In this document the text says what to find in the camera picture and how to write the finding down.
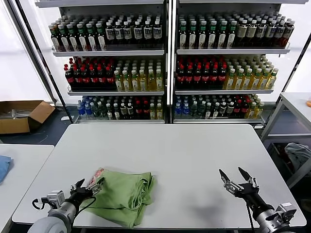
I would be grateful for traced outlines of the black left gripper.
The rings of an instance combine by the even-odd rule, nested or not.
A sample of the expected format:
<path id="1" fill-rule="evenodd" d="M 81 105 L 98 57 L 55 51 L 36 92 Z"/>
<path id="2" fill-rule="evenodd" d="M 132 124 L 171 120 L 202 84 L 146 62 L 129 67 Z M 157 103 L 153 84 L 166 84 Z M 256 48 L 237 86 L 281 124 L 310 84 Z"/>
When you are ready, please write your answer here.
<path id="1" fill-rule="evenodd" d="M 81 188 L 84 181 L 84 179 L 81 179 L 70 187 L 69 202 L 73 205 L 81 205 L 84 200 L 92 197 L 93 194 L 99 193 L 104 183 L 104 177 L 99 179 L 93 177 L 87 188 Z"/>

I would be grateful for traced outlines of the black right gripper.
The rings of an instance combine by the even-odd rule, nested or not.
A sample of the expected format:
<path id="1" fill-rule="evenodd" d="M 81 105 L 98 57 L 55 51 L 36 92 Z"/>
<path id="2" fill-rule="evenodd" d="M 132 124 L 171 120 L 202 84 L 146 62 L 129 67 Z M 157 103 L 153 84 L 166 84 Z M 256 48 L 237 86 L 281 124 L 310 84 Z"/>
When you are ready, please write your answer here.
<path id="1" fill-rule="evenodd" d="M 248 203 L 250 209 L 254 214 L 261 214 L 264 211 L 272 209 L 272 206 L 267 204 L 259 195 L 259 186 L 255 177 L 252 177 L 243 168 L 238 167 L 242 177 L 248 183 L 236 184 L 231 181 L 227 175 L 219 169 L 221 180 L 224 182 L 224 188 L 228 192 L 238 192 L 237 197 L 243 199 Z"/>

